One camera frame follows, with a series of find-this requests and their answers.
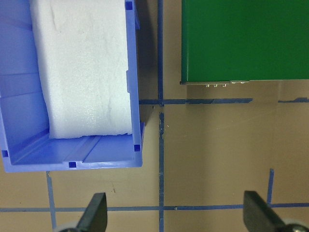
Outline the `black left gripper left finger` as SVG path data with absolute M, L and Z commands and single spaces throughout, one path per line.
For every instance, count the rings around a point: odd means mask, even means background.
M 76 229 L 79 232 L 104 232 L 108 224 L 106 194 L 95 193 L 79 220 Z

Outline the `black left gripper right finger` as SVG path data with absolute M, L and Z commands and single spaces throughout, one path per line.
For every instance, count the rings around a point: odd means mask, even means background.
M 256 191 L 244 191 L 243 222 L 249 232 L 289 231 L 289 227 Z

